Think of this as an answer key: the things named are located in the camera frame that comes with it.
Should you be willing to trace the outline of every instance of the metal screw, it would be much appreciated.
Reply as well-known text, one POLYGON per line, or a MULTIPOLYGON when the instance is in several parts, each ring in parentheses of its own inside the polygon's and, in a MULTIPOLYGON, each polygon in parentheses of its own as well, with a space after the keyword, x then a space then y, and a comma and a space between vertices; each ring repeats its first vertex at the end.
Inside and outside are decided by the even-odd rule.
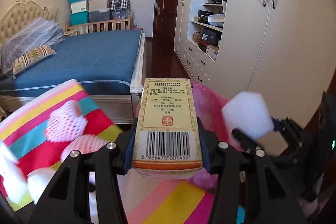
POLYGON ((255 152, 255 154, 258 156, 258 157, 263 157, 264 155, 265 155, 265 152, 263 151, 263 150, 257 150, 256 152, 255 152))
POLYGON ((220 142, 218 143, 219 148, 226 149, 229 147, 229 145, 226 142, 220 142))
POLYGON ((117 145, 115 143, 108 143, 106 145, 106 148, 109 150, 115 149, 117 147, 117 145))
POLYGON ((72 158, 76 158, 76 157, 78 157, 78 155, 79 155, 79 151, 77 151, 77 150, 71 151, 71 153, 70 153, 70 156, 72 158))

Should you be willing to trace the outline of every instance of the beige tufted headboard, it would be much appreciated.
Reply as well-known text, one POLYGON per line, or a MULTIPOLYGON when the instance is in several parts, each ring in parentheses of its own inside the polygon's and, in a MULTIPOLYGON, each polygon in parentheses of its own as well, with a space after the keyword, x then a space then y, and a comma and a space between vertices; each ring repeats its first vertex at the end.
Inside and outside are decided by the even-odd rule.
POLYGON ((33 0, 18 0, 0 19, 0 48, 4 45, 6 39, 17 33, 29 22, 38 17, 46 20, 55 21, 58 13, 56 7, 41 8, 33 0))

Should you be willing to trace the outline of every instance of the striped pillow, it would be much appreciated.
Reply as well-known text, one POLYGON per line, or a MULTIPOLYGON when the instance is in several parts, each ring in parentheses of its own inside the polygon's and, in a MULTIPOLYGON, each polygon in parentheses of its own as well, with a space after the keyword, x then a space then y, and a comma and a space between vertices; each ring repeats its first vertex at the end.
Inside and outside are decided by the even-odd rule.
POLYGON ((40 46, 25 53, 13 62, 13 76, 20 74, 26 69, 54 54, 56 54, 56 52, 48 46, 40 46))

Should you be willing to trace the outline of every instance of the blue bedsheet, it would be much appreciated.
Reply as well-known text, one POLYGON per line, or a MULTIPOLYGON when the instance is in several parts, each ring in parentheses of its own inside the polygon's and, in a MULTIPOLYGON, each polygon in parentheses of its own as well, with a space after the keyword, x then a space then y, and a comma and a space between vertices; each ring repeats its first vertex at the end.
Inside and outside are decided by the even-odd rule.
POLYGON ((89 95, 129 94, 141 31, 96 32, 67 37, 53 47, 56 55, 34 65, 14 80, 0 79, 0 95, 37 97, 76 79, 89 95))

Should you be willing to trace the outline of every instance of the wooden door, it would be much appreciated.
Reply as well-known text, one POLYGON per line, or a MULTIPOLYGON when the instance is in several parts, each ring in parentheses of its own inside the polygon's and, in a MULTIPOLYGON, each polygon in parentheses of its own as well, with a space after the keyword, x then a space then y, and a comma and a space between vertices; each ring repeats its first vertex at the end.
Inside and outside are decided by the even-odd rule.
POLYGON ((182 60, 184 59, 185 44, 187 41, 188 25, 190 22, 190 5, 191 0, 183 0, 183 13, 181 21, 181 33, 180 33, 180 45, 178 47, 178 53, 182 60))
POLYGON ((227 0, 225 22, 211 88, 231 99, 247 89, 258 61, 269 2, 227 0))
POLYGON ((173 41, 178 0, 157 0, 156 3, 154 39, 155 41, 173 41))
POLYGON ((263 95, 274 117, 291 117, 305 127, 335 70, 336 0, 274 4, 248 90, 263 95))
POLYGON ((177 2, 175 37, 174 37, 174 49, 176 51, 179 50, 182 12, 183 12, 183 0, 178 0, 178 2, 177 2))

